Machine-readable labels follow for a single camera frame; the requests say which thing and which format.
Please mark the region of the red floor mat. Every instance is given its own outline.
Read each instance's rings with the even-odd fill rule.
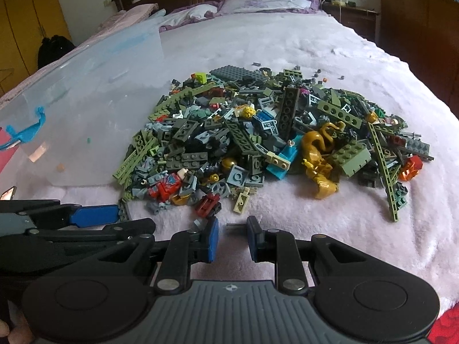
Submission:
[[[459,304],[456,304],[435,322],[429,340],[432,344],[459,343]]]

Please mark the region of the black bag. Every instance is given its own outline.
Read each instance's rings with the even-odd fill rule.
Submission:
[[[44,38],[38,50],[38,69],[62,58],[75,49],[75,45],[64,36],[54,35],[51,39]]]

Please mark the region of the bed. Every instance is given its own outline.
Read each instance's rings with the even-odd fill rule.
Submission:
[[[120,8],[154,0],[114,0]],[[179,0],[182,6],[204,0]],[[167,6],[172,11],[180,6]],[[262,228],[280,228],[297,239],[324,233],[372,256],[407,270],[429,282],[437,291],[441,313],[459,301],[459,121],[409,70],[323,12],[239,13],[218,16],[161,33],[162,49],[171,75],[180,81],[190,74],[208,72],[228,64],[253,69],[259,62],[274,71],[301,66],[304,77],[317,69],[328,87],[361,93],[388,112],[401,116],[409,131],[430,143],[435,160],[408,183],[409,204],[400,221],[390,215],[383,189],[343,180],[339,193],[323,201],[313,199],[314,184],[304,175],[281,181],[267,180],[251,198],[244,215],[232,212],[233,202],[222,201],[220,241],[212,265],[194,265],[192,277],[204,279],[272,279],[271,264],[253,264],[246,240],[226,231],[226,223],[243,223],[256,216]],[[120,190],[98,187],[52,187],[44,183],[21,195],[56,198],[83,205],[111,204]],[[130,202],[133,218],[150,217],[142,202]],[[189,207],[175,207],[154,217],[155,237],[169,239],[190,227]]]

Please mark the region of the blue hook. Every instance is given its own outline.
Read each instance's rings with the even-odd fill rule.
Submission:
[[[12,126],[6,127],[6,132],[10,135],[11,140],[3,145],[0,145],[0,151],[4,151],[19,143],[27,143],[34,139],[44,122],[46,122],[46,116],[44,115],[43,107],[37,107],[35,113],[38,116],[38,123],[31,125],[30,127],[16,133]]]

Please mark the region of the yellow wardrobe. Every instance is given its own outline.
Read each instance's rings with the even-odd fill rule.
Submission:
[[[59,0],[0,0],[0,97],[37,70],[43,38],[69,40]]]

